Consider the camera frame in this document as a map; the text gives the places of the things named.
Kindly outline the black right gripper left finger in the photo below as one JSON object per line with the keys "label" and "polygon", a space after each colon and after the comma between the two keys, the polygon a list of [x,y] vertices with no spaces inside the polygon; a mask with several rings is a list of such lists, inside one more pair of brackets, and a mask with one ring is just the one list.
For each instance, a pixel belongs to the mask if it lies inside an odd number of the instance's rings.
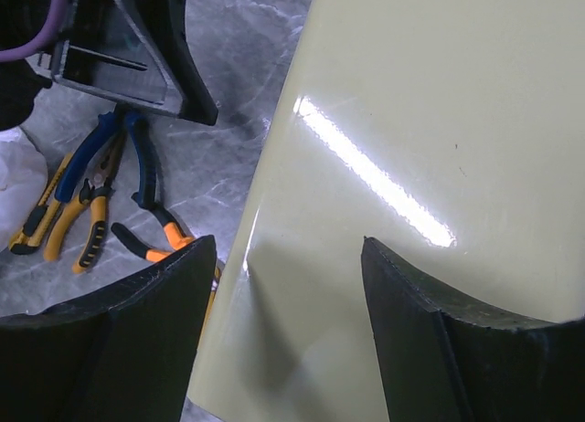
{"label": "black right gripper left finger", "polygon": [[38,314],[1,321],[4,421],[177,421],[217,262],[201,237]]}

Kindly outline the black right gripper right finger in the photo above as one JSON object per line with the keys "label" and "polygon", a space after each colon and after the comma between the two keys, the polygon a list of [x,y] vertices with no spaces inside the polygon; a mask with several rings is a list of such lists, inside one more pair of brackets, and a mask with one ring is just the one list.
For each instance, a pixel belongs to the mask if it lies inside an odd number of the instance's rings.
{"label": "black right gripper right finger", "polygon": [[379,240],[361,268],[392,421],[581,421],[584,322],[495,307]]}

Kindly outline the green metal drawer cabinet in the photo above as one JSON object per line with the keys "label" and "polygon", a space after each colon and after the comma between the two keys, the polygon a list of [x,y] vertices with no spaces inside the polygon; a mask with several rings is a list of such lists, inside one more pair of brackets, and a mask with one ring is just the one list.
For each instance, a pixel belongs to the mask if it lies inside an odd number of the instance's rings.
{"label": "green metal drawer cabinet", "polygon": [[313,0],[189,398],[392,421],[368,237],[479,301],[584,322],[584,0]]}

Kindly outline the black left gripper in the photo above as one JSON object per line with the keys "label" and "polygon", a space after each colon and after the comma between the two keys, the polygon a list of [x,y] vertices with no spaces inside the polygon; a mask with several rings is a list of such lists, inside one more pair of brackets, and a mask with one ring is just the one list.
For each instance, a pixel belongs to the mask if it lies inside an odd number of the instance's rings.
{"label": "black left gripper", "polygon": [[179,115],[183,94],[169,54],[176,33],[162,28],[182,11],[183,0],[1,0],[1,128],[28,119],[49,79]]}

